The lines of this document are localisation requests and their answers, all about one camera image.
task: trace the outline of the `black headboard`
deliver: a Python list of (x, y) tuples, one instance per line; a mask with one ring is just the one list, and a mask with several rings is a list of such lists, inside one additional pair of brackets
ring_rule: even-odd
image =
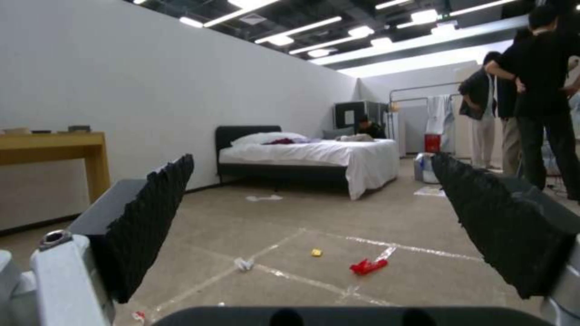
[(216, 159), (219, 164), (219, 151), (231, 147), (234, 140), (258, 132), (279, 132), (280, 126), (219, 126), (216, 129)]

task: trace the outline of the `ceiling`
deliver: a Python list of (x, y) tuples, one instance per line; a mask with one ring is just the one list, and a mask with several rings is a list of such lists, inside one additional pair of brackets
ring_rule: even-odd
[[(392, 42), (400, 42), (431, 34), (437, 23), (456, 21), (456, 28), (467, 28), (493, 21), (521, 16), (528, 13), (535, 4), (534, 0), (516, 0), (504, 5), (494, 6), (465, 15), (447, 17), (436, 23), (428, 23), (407, 28), (397, 28), (399, 24), (411, 21), (411, 14), (422, 10), (435, 9), (438, 14), (446, 15), (456, 10), (494, 2), (495, 0), (409, 0), (401, 5), (385, 9), (375, 6), (387, 0), (279, 0), (253, 10), (247, 14), (220, 24), (208, 27), (248, 42), (269, 37), (280, 32), (292, 30), (308, 24), (340, 16), (340, 21), (293, 34), (293, 43), (276, 46), (264, 42), (256, 46), (266, 46), (273, 50), (288, 53), (291, 50), (305, 48), (341, 38), (349, 37), (349, 30), (368, 26), (374, 30), (369, 37), (355, 39), (337, 45), (327, 46), (331, 55), (351, 52), (371, 46), (370, 40), (389, 37)], [(207, 23), (218, 17), (240, 10), (228, 0), (144, 0), (139, 6), (163, 13), (175, 18), (188, 17), (200, 23)], [(250, 16), (256, 24), (244, 22)], [(502, 41), (509, 38), (502, 36)], [(310, 60), (308, 52), (294, 56)]]

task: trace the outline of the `beige cloth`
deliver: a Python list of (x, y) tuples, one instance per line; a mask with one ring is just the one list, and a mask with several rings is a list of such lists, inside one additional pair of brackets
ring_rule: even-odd
[(374, 142), (375, 140), (366, 133), (359, 133), (354, 136), (340, 136), (337, 137), (338, 142)]
[(502, 119), (503, 126), (503, 172), (515, 176), (521, 160), (521, 136), (515, 118)]
[(481, 120), (472, 119), (472, 165), (476, 168), (491, 166), (495, 140), (494, 120), (493, 115), (484, 115)]

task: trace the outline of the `ceiling light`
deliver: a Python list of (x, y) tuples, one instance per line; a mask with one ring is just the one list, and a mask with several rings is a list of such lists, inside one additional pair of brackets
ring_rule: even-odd
[(475, 6), (475, 7), (470, 7), (467, 9), (462, 9), (462, 10), (457, 10), (454, 11), (452, 13), (449, 14), (449, 16), (453, 17), (453, 16), (459, 16), (459, 15), (463, 15), (464, 13), (470, 13), (470, 12), (475, 12), (478, 10), (483, 10), (483, 9), (487, 9), (487, 8), (491, 8), (491, 7), (495, 7), (495, 6), (500, 6), (506, 3), (510, 3), (510, 2), (514, 2), (516, 0), (501, 0), (501, 1), (494, 1), (494, 2), (490, 2), (490, 3), (486, 3), (485, 5), (481, 5), (481, 6)]
[(445, 24), (441, 26), (437, 26), (431, 29), (431, 34), (438, 35), (438, 36), (445, 36), (453, 33), (455, 31), (455, 26), (453, 24)]
[(288, 44), (294, 43), (294, 39), (290, 38), (288, 36), (280, 35), (280, 36), (269, 38), (268, 42), (270, 42), (274, 45), (277, 45), (277, 46), (283, 46), (283, 45), (288, 45)]
[(341, 20), (342, 20), (342, 17), (336, 16), (336, 17), (333, 17), (333, 18), (330, 18), (330, 19), (326, 19), (326, 20), (323, 20), (323, 21), (319, 21), (319, 22), (314, 23), (314, 24), (310, 24), (310, 25), (306, 25), (306, 26), (302, 26), (302, 27), (295, 28), (293, 30), (289, 30), (289, 31), (286, 31), (286, 32), (282, 32), (280, 34), (276, 34), (276, 35), (264, 37), (264, 38), (261, 38), (261, 39), (257, 39), (255, 42), (256, 42), (256, 44), (261, 44), (261, 43), (264, 43), (264, 42), (269, 41), (270, 38), (275, 38), (275, 37), (278, 37), (278, 36), (289, 36), (289, 35), (297, 34), (297, 33), (300, 33), (300, 32), (303, 32), (303, 31), (307, 31), (307, 30), (312, 30), (314, 28), (321, 27), (321, 26), (324, 26), (324, 25), (336, 23), (337, 21), (341, 21)]
[(228, 21), (230, 19), (239, 17), (239, 16), (244, 15), (244, 14), (247, 14), (249, 12), (253, 12), (256, 9), (262, 8), (264, 6), (267, 6), (269, 4), (275, 3), (277, 1), (278, 0), (263, 0), (263, 1), (259, 1), (259, 2), (255, 3), (254, 5), (249, 6), (247, 8), (243, 8), (243, 9), (240, 9), (240, 10), (238, 10), (236, 12), (233, 12), (233, 13), (227, 14), (225, 16), (222, 16), (220, 18), (217, 18), (217, 19), (214, 19), (214, 20), (210, 20), (210, 21), (208, 21), (207, 23), (204, 24), (204, 27), (212, 27), (214, 25), (223, 23), (224, 21)]
[(407, 27), (411, 27), (411, 26), (415, 26), (415, 25), (416, 25), (416, 24), (415, 24), (415, 23), (413, 23), (413, 22), (411, 21), (411, 22), (409, 22), (409, 23), (404, 23), (404, 24), (399, 24), (399, 25), (397, 25), (397, 29), (398, 29), (398, 30), (401, 30), (401, 29), (403, 29), (403, 28), (407, 28)]
[(472, 46), (468, 48), (453, 49), (443, 52), (430, 53), (415, 57), (406, 57), (383, 61), (379, 63), (367, 64), (359, 67), (352, 67), (339, 70), (343, 73), (356, 78), (366, 78), (372, 76), (401, 73), (418, 69), (446, 66), (448, 64), (468, 63), (476, 65), (475, 61), (481, 60), (489, 51), (505, 51), (512, 44), (511, 40)]
[(334, 41), (330, 41), (330, 42), (326, 42), (326, 43), (320, 43), (320, 44), (317, 44), (317, 45), (312, 45), (312, 46), (307, 46), (305, 48), (292, 50), (292, 51), (290, 51), (288, 53), (290, 55), (296, 55), (296, 54), (302, 53), (302, 52), (308, 52), (308, 51), (311, 51), (311, 50), (326, 48), (327, 46), (332, 46), (332, 45), (336, 45), (336, 44), (341, 44), (341, 43), (346, 43), (346, 42), (354, 41), (355, 39), (360, 39), (360, 37), (354, 37), (354, 36), (345, 37), (345, 38), (336, 39)]
[(329, 50), (326, 49), (318, 49), (318, 50), (312, 50), (310, 52), (308, 52), (308, 55), (313, 57), (313, 58), (319, 58), (319, 57), (325, 57), (328, 56), (330, 53)]
[(197, 28), (202, 28), (204, 25), (202, 23), (200, 23), (199, 21), (193, 20), (191, 18), (187, 18), (187, 17), (181, 17), (179, 19), (179, 21), (181, 21), (182, 23), (184, 23), (185, 25), (189, 25), (189, 26), (193, 26), (193, 27), (197, 27)]
[(350, 60), (362, 59), (366, 57), (374, 57), (384, 55), (387, 53), (400, 52), (408, 49), (424, 48), (426, 46), (441, 44), (444, 42), (455, 41), (460, 39), (468, 39), (478, 35), (489, 35), (496, 32), (512, 31), (517, 28), (528, 26), (527, 15), (518, 16), (490, 23), (485, 23), (477, 26), (461, 28), (451, 33), (448, 37), (438, 37), (436, 35), (425, 35), (405, 41), (395, 42), (392, 46), (386, 48), (369, 46), (364, 49), (358, 49), (349, 52), (343, 52), (337, 55), (313, 59), (310, 62), (314, 64), (326, 65), (338, 62), (345, 62)]
[(396, 6), (396, 5), (402, 5), (402, 4), (407, 3), (407, 2), (411, 2), (411, 0), (394, 0), (394, 1), (384, 2), (384, 3), (380, 3), (380, 4), (376, 5), (375, 8), (377, 10), (381, 10), (381, 9)]
[(264, 0), (227, 0), (232, 5), (246, 9), (264, 3)]
[(437, 21), (439, 15), (435, 9), (424, 10), (422, 12), (416, 12), (411, 14), (411, 20), (415, 24), (427, 24)]
[(357, 27), (357, 28), (353, 28), (352, 30), (349, 31), (349, 35), (352, 37), (358, 37), (358, 38), (365, 38), (371, 34), (374, 34), (375, 31), (372, 30), (370, 27), (368, 26), (361, 26), (361, 27)]
[(387, 46), (392, 45), (393, 41), (391, 41), (391, 39), (388, 37), (375, 38), (371, 40), (371, 44), (372, 46), (376, 46), (377, 48), (385, 48)]

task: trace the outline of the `black bed frame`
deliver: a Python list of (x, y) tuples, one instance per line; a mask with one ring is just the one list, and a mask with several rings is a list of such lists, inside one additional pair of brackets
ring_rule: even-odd
[(222, 176), (260, 177), (276, 180), (323, 181), (347, 187), (345, 166), (299, 166), (263, 164), (221, 164), (219, 152), (231, 147), (231, 142), (258, 132), (280, 132), (280, 126), (219, 126), (216, 129), (216, 162), (220, 183)]

